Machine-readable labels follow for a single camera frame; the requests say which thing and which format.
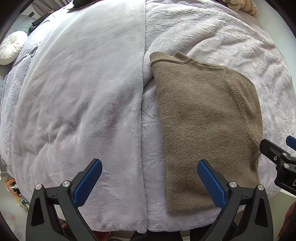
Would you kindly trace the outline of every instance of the black clamp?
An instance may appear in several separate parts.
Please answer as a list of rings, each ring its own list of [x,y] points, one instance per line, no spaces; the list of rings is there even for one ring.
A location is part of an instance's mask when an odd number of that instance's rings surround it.
[[[93,159],[72,181],[64,181],[60,186],[52,188],[38,184],[28,212],[26,240],[69,241],[54,207],[60,205],[76,240],[99,241],[81,216],[78,207],[85,204],[101,174],[102,162]]]
[[[197,164],[197,173],[214,204],[222,210],[201,241],[272,241],[273,226],[265,188],[240,187],[228,182],[206,160]],[[234,223],[240,205],[246,205],[239,225]]]
[[[296,150],[296,139],[286,138],[287,146]],[[296,196],[296,158],[271,141],[264,139],[260,142],[260,152],[276,165],[275,185]],[[290,219],[289,227],[280,241],[290,241],[296,238],[296,208]]]

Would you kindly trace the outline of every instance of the gray cushion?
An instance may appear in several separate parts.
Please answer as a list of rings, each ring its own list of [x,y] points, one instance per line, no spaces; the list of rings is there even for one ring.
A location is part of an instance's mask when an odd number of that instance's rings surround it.
[[[11,28],[8,30],[6,36],[10,35],[16,31],[24,31],[26,34],[29,33],[29,27],[32,25],[32,22],[36,21],[35,18],[30,18],[27,15],[20,15],[16,21],[13,23]]]

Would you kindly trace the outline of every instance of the metal screw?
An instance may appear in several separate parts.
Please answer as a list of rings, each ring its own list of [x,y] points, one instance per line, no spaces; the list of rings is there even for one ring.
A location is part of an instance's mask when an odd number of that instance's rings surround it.
[[[41,188],[42,188],[42,185],[41,184],[37,184],[36,187],[35,187],[36,190],[39,190]]]
[[[263,190],[264,190],[264,187],[263,187],[262,185],[258,185],[258,189],[259,189],[260,191],[263,191]]]
[[[68,187],[70,185],[70,182],[69,181],[64,181],[63,182],[63,187]]]
[[[232,188],[236,188],[237,187],[237,183],[236,182],[230,182],[229,186],[231,186]]]

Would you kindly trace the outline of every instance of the bed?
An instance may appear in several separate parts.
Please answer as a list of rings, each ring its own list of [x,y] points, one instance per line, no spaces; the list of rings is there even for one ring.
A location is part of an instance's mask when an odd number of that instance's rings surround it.
[[[214,221],[218,208],[166,211],[163,134],[149,63],[154,51],[180,51],[248,77],[259,97],[263,137],[295,154],[284,142],[296,132],[287,64],[247,13],[210,0],[104,0],[70,8],[33,31],[4,80],[0,154],[28,200],[36,184],[60,185],[99,158],[102,177],[80,209],[92,230],[177,231]],[[111,84],[104,81],[110,78]],[[278,192],[274,165],[263,156],[258,174],[269,196]]]

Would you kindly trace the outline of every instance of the beige knit fabric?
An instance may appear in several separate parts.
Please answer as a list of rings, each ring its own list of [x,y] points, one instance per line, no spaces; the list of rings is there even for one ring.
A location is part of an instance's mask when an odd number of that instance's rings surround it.
[[[207,159],[228,181],[255,187],[262,117],[252,82],[178,52],[150,55],[164,133],[170,214],[213,205],[197,175]]]
[[[253,0],[222,0],[227,3],[228,7],[233,11],[243,10],[248,12],[254,18],[259,17],[258,8],[253,3]]]

